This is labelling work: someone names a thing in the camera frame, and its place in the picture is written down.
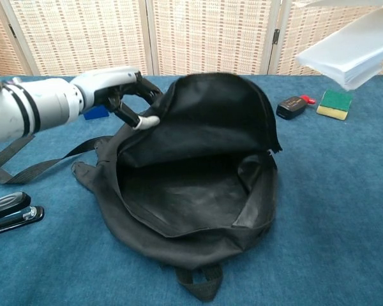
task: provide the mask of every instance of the blue table surface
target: blue table surface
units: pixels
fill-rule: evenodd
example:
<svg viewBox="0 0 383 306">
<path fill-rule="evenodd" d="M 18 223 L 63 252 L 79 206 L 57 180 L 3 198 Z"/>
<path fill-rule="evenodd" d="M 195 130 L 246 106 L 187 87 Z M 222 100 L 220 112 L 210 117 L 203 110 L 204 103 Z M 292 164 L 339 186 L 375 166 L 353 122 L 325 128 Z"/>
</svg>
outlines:
<svg viewBox="0 0 383 306">
<path fill-rule="evenodd" d="M 274 110 L 290 96 L 320 101 L 327 89 L 342 91 L 324 76 L 248 78 Z M 176 77 L 148 79 L 166 91 Z M 294 120 L 276 118 L 283 151 L 275 155 L 275 223 L 258 246 L 223 264 L 211 305 L 383 305 L 383 76 L 350 93 L 345 121 L 318 115 L 316 106 Z M 125 101 L 137 112 L 147 107 Z M 113 115 L 80 117 L 37 134 L 4 168 L 14 174 L 61 157 L 121 125 Z M 26 186 L 0 185 L 0 196 L 25 191 L 45 207 L 42 221 L 0 234 L 0 306 L 200 305 L 172 268 L 110 234 L 93 194 L 71 174 L 74 161 L 95 164 L 96 156 L 73 157 Z"/>
</svg>

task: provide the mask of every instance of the green scouring pad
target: green scouring pad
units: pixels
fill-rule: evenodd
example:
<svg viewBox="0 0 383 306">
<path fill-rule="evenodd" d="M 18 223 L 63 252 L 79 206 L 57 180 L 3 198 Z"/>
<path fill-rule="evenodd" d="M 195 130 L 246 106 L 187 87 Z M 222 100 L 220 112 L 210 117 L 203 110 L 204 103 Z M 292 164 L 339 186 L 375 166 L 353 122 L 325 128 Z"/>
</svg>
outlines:
<svg viewBox="0 0 383 306">
<path fill-rule="evenodd" d="M 350 94 L 341 94 L 335 91 L 326 91 L 322 97 L 317 113 L 328 117 L 345 120 L 352 102 Z"/>
</svg>

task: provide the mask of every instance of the white paper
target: white paper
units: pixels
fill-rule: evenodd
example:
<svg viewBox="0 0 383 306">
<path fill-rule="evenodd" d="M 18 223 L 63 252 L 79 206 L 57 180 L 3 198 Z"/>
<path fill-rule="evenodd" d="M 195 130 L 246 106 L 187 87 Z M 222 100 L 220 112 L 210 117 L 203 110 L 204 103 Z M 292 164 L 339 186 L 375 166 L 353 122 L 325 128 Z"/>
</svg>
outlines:
<svg viewBox="0 0 383 306">
<path fill-rule="evenodd" d="M 383 0 L 299 0 L 294 1 L 299 7 L 311 6 L 381 6 Z"/>
<path fill-rule="evenodd" d="M 332 78 L 343 88 L 357 88 L 378 73 L 383 61 L 383 8 L 297 55 L 300 65 Z"/>
</svg>

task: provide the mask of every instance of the black stapler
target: black stapler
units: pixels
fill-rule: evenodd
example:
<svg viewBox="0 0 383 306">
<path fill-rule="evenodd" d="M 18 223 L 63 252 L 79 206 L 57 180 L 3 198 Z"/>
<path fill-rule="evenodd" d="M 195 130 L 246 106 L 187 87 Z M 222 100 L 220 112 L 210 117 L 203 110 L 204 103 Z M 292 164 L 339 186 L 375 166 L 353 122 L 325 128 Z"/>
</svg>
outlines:
<svg viewBox="0 0 383 306">
<path fill-rule="evenodd" d="M 0 198 L 0 233 L 43 219 L 44 208 L 30 204 L 31 197 L 26 193 L 12 193 Z"/>
</svg>

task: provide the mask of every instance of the robotic hand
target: robotic hand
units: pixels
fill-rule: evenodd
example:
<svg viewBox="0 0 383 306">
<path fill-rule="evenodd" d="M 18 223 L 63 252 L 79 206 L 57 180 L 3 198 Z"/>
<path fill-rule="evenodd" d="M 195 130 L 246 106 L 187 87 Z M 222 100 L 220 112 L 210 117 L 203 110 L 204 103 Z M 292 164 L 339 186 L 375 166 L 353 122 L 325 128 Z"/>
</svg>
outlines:
<svg viewBox="0 0 383 306">
<path fill-rule="evenodd" d="M 161 91 L 127 66 L 91 70 L 71 82 L 62 78 L 0 82 L 0 143 L 69 123 L 99 105 L 133 129 L 159 124 L 157 116 L 141 117 L 122 103 L 125 94 L 140 96 L 151 105 Z"/>
</svg>

